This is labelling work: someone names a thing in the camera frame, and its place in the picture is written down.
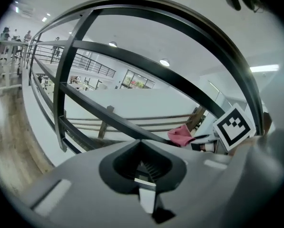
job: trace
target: round ceiling lamp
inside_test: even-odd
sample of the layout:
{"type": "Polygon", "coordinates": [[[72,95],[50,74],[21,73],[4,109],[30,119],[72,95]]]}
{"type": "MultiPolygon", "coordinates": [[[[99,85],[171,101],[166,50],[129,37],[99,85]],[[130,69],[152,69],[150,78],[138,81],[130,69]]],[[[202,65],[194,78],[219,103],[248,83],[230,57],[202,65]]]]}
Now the round ceiling lamp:
{"type": "Polygon", "coordinates": [[[117,45],[117,43],[115,41],[109,42],[109,45],[112,46],[112,47],[115,47],[115,48],[118,47],[118,45],[117,45]]]}
{"type": "Polygon", "coordinates": [[[160,60],[160,63],[161,63],[162,65],[166,66],[166,67],[169,66],[169,61],[168,61],[166,58],[161,59],[161,60],[160,60]]]}

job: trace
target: red cloth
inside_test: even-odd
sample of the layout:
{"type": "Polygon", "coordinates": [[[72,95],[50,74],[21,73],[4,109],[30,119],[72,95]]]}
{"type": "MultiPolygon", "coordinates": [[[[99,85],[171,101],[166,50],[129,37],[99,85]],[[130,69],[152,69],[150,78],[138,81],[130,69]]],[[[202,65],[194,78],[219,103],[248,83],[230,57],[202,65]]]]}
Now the red cloth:
{"type": "Polygon", "coordinates": [[[171,142],[178,146],[186,146],[189,142],[195,140],[195,138],[190,135],[186,125],[168,131],[167,135],[171,142]]]}

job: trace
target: wooden floor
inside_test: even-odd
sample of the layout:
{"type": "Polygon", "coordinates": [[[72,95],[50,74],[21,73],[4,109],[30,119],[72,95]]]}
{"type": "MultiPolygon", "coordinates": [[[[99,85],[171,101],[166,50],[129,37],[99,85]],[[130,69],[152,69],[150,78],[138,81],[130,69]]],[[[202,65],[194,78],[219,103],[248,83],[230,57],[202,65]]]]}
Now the wooden floor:
{"type": "Polygon", "coordinates": [[[4,91],[0,95],[0,185],[19,195],[52,168],[30,128],[22,90],[4,91]]]}

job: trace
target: black and white square marker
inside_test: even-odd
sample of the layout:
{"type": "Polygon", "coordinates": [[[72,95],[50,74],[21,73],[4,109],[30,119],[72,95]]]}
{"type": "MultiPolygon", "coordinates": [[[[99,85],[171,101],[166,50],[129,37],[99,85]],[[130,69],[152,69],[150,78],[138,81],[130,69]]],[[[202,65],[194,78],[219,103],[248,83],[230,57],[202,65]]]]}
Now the black and white square marker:
{"type": "Polygon", "coordinates": [[[214,129],[227,151],[230,151],[248,136],[255,133],[251,120],[238,104],[234,104],[230,110],[214,122],[214,129]]]}

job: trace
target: black metal railing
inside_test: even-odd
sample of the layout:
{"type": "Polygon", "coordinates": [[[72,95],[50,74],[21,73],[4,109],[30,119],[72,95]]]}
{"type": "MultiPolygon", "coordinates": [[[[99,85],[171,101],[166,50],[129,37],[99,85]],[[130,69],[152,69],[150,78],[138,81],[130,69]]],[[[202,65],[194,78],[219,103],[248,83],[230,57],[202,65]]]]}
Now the black metal railing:
{"type": "MultiPolygon", "coordinates": [[[[98,148],[98,145],[94,140],[88,138],[66,118],[64,114],[65,95],[70,97],[95,117],[104,121],[107,125],[114,127],[118,131],[123,132],[134,139],[151,139],[171,144],[170,141],[110,112],[108,109],[86,97],[68,84],[67,80],[70,69],[76,60],[78,49],[95,52],[130,64],[178,89],[180,92],[207,109],[215,117],[219,118],[224,114],[221,107],[197,86],[172,70],[161,66],[159,63],[118,47],[111,47],[97,42],[83,41],[82,39],[92,23],[98,16],[103,15],[126,15],[153,20],[181,31],[199,42],[216,56],[234,77],[250,106],[257,134],[262,134],[263,111],[255,79],[251,75],[249,66],[237,47],[215,24],[199,15],[197,12],[168,0],[93,0],[64,12],[45,25],[34,36],[33,39],[35,39],[36,42],[30,45],[30,82],[32,82],[31,77],[34,75],[32,74],[33,60],[36,60],[47,76],[55,83],[52,110],[54,114],[54,123],[52,124],[59,145],[64,151],[66,151],[67,148],[70,148],[75,153],[79,152],[67,139],[67,133],[70,133],[90,149],[98,148]],[[41,35],[45,31],[75,19],[79,20],[68,40],[40,42],[41,35]],[[36,52],[37,47],[40,45],[63,47],[60,59],[58,60],[58,69],[55,76],[52,75],[46,65],[38,58],[36,52]]],[[[103,72],[108,75],[109,70],[100,66],[97,72],[103,72]]],[[[51,105],[51,103],[48,102],[48,98],[46,98],[45,101],[47,104],[51,105]]]]}
{"type": "MultiPolygon", "coordinates": [[[[63,47],[59,46],[52,46],[51,48],[37,46],[35,50],[35,56],[38,56],[39,59],[41,61],[44,61],[45,63],[58,64],[62,52],[63,47]]],[[[115,70],[79,53],[76,53],[73,59],[72,67],[86,70],[95,74],[101,74],[111,78],[113,78],[115,74],[115,70]]]]}

